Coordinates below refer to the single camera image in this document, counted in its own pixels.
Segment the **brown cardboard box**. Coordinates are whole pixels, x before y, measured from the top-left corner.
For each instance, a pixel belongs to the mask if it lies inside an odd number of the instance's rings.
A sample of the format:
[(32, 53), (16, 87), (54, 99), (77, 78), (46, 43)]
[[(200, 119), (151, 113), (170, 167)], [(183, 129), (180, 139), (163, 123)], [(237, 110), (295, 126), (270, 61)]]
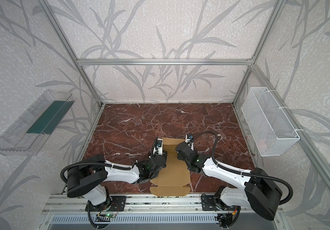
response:
[(184, 161), (177, 158), (175, 148), (182, 139), (163, 138), (163, 149), (167, 151), (166, 167), (157, 178), (150, 180), (150, 191), (156, 196), (186, 196), (190, 193), (190, 171)]

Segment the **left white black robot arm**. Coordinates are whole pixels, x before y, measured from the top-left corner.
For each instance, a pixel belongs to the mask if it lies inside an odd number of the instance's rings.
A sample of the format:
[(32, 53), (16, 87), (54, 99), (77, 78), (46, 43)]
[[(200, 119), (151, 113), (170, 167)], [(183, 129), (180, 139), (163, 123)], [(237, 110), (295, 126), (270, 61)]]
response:
[(67, 185), (69, 198), (84, 197), (92, 206), (102, 207), (111, 204), (106, 187), (101, 183), (126, 182), (143, 184), (158, 177), (166, 168), (167, 152), (154, 154), (149, 159), (122, 165), (109, 162), (103, 156), (95, 155), (63, 168), (60, 177)]

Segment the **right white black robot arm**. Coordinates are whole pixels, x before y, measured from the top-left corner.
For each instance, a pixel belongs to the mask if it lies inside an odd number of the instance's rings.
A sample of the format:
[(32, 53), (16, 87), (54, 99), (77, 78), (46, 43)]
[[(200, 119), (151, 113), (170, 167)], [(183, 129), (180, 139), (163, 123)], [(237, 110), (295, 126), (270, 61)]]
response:
[(293, 188), (288, 182), (269, 176), (261, 168), (251, 171), (224, 164), (212, 156), (197, 153), (191, 142), (178, 144), (175, 151), (189, 171), (217, 178), (238, 189), (225, 187), (217, 192), (215, 196), (220, 205), (251, 208), (264, 219), (274, 220), (278, 206), (293, 197)]

